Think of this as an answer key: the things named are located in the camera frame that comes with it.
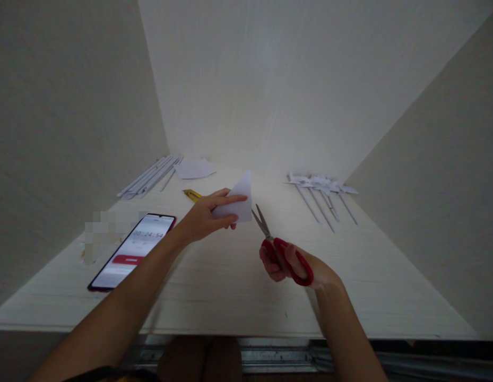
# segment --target hand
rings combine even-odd
[[[229,192],[228,188],[224,188],[209,196],[201,197],[175,226],[174,231],[181,232],[188,242],[193,242],[205,238],[220,228],[236,229],[234,222],[238,219],[237,215],[215,219],[212,214],[212,211],[219,205],[243,202],[248,199],[246,195],[227,196]]]
[[[308,274],[306,273],[305,268],[296,256],[296,249],[304,256],[304,258],[308,262],[308,265],[310,265],[312,271],[314,272],[314,281],[312,284],[309,285],[310,288],[320,289],[326,284],[343,285],[342,280],[335,273],[335,271],[328,267],[322,260],[309,254],[305,250],[296,247],[294,244],[289,243],[289,245],[285,249],[285,258],[299,277],[305,279],[306,277],[308,277]],[[267,250],[264,247],[261,247],[258,253],[261,257],[262,263],[264,263],[264,268],[266,269],[266,272],[273,281],[280,282],[286,277],[290,277],[290,272],[284,263],[283,256],[277,255],[282,265],[280,267],[277,263],[271,261]]]

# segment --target yellow utility knife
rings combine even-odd
[[[199,200],[199,199],[202,197],[202,195],[200,195],[200,194],[198,194],[198,193],[196,193],[195,191],[190,190],[190,189],[188,189],[188,190],[183,190],[183,192],[184,192],[184,194],[185,194],[187,197],[189,197],[191,200],[193,200],[193,203],[196,203],[196,202],[197,202],[197,200]]]

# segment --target scissor blade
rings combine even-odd
[[[255,218],[255,220],[257,221],[257,224],[258,226],[260,227],[261,231],[264,233],[264,235],[266,237],[268,237],[270,235],[269,231],[267,231],[266,227],[262,224],[262,222],[258,219],[257,215],[255,214],[255,212],[252,210],[252,213],[253,213],[253,217]]]
[[[258,207],[258,204],[255,203],[255,205],[257,206],[258,215],[261,217],[262,225],[264,226],[264,228],[266,229],[268,234],[271,234],[269,232],[269,228],[267,227],[267,223],[266,223],[266,220],[264,219],[264,215],[262,214],[261,209]]]

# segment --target person's leg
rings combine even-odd
[[[204,360],[204,337],[177,336],[158,362],[158,377],[161,382],[200,382]]]
[[[203,382],[241,382],[241,350],[233,337],[215,337],[207,351]]]

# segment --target red scissors handle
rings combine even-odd
[[[266,248],[267,254],[269,255],[269,258],[271,259],[271,261],[273,263],[278,264],[280,269],[282,269],[282,264],[280,264],[280,261],[278,260],[278,256],[274,252],[274,249],[276,248],[276,250],[278,251],[280,256],[282,256],[283,259],[285,260],[285,265],[286,265],[287,269],[289,270],[290,275],[292,276],[292,278],[296,282],[296,284],[302,285],[304,287],[309,286],[314,281],[314,272],[312,271],[312,268],[310,268],[310,265],[308,264],[306,259],[296,249],[296,256],[298,257],[299,262],[303,265],[303,268],[305,269],[305,271],[307,273],[307,277],[305,279],[302,279],[301,277],[299,277],[294,272],[294,270],[292,269],[292,266],[289,264],[289,262],[285,258],[285,249],[287,248],[287,245],[288,245],[287,242],[285,242],[279,238],[275,238],[275,240],[273,242],[270,242],[267,240],[264,240],[262,242],[262,246]]]

